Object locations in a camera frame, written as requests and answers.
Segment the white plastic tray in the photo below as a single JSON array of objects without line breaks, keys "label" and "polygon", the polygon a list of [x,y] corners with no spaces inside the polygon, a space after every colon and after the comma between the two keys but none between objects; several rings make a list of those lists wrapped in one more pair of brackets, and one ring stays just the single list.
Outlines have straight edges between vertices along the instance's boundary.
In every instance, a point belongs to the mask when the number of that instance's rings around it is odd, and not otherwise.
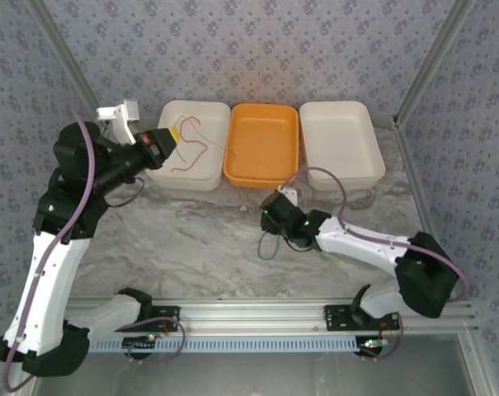
[{"label": "white plastic tray", "polygon": [[309,185],[347,192],[374,187],[386,172],[367,107],[358,101],[311,101],[299,108]]},{"label": "white plastic tray", "polygon": [[221,181],[231,109],[214,101],[168,102],[158,126],[176,127],[180,140],[176,150],[158,170],[147,170],[161,188],[212,191]]}]

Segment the orange plastic tray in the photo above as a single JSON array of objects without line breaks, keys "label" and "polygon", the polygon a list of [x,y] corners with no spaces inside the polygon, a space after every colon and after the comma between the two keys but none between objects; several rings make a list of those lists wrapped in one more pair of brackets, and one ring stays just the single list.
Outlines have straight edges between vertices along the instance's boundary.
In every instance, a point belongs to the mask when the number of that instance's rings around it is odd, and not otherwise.
[{"label": "orange plastic tray", "polygon": [[275,189],[299,167],[298,112],[286,105],[236,105],[226,149],[224,175],[231,185]]}]

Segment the aluminium side frame bar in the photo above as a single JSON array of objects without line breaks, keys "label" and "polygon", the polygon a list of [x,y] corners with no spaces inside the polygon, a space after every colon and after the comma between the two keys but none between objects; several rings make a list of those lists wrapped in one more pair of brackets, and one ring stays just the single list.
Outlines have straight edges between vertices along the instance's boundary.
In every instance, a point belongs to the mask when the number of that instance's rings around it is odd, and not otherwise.
[{"label": "aluminium side frame bar", "polygon": [[[394,123],[394,134],[398,142],[398,148],[410,183],[415,205],[417,208],[417,213],[421,221],[422,229],[424,232],[430,234],[438,242],[438,244],[442,247],[442,249],[446,251],[446,247],[442,246],[440,242],[440,237],[436,232],[435,225],[426,201],[425,193],[421,185],[419,174],[416,165],[413,162],[412,153],[407,143],[407,138],[404,132],[399,128],[399,126],[396,123]],[[469,302],[468,290],[469,290],[468,279],[462,273],[462,275],[459,276],[459,282],[454,289],[454,291],[457,292],[458,294],[454,298],[453,303]]]}]

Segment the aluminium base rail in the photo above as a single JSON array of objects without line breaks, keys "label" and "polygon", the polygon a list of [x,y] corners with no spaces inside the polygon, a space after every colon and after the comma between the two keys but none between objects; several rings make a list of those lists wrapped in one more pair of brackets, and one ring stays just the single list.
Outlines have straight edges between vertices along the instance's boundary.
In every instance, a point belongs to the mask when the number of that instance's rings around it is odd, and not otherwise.
[{"label": "aluminium base rail", "polygon": [[[323,309],[349,304],[348,299],[155,299],[154,306],[178,306],[180,320],[191,335],[311,335],[327,331]],[[406,334],[477,332],[469,302],[447,305],[439,318],[400,311]]]}]

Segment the aluminium frame post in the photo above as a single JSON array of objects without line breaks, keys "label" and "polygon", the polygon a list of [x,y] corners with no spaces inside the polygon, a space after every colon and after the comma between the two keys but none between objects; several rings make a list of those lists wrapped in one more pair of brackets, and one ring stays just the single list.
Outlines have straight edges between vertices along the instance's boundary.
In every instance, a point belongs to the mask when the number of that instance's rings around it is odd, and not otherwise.
[{"label": "aluminium frame post", "polygon": [[442,59],[454,42],[477,0],[454,0],[439,26],[430,48],[420,62],[417,72],[394,114],[399,118],[399,128],[410,119],[412,112],[421,100],[423,93],[434,77]]},{"label": "aluminium frame post", "polygon": [[82,99],[83,104],[89,110],[94,111],[99,107],[99,102],[94,91],[88,83],[80,64],[75,59],[69,48],[59,25],[47,8],[44,0],[23,0],[31,15],[35,18],[37,25],[49,42],[55,56],[61,63],[64,72],[68,75],[72,85]]}]

